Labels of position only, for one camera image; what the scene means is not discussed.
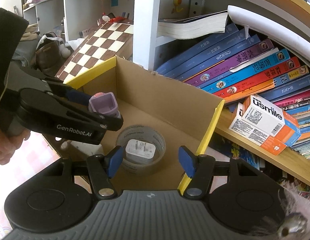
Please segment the person left hand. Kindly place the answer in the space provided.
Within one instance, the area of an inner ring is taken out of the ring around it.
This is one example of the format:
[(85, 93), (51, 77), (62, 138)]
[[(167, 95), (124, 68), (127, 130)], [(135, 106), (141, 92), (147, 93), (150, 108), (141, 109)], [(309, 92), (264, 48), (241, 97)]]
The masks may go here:
[(0, 129), (0, 165), (9, 163), (14, 152), (19, 149), (23, 141), (28, 140), (30, 131), (25, 129), (20, 135), (8, 138)]

